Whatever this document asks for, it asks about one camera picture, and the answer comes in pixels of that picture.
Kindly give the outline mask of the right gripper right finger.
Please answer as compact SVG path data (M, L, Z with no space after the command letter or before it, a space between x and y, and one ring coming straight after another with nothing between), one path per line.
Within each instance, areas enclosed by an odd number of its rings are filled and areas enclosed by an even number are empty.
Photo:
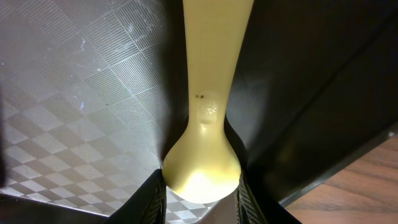
M235 191L237 224L301 224L244 172Z

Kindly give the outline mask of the pale yellow plastic spoon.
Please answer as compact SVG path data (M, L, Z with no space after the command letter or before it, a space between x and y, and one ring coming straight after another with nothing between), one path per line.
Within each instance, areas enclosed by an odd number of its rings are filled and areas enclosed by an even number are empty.
M253 0L183 2L188 71L188 124L167 153L167 187L191 203L231 194L241 176L224 131L229 93Z

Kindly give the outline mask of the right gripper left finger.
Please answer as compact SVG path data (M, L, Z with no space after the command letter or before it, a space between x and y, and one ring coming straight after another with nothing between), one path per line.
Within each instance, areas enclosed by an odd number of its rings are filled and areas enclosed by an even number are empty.
M165 224L166 209L166 184L156 169L103 224Z

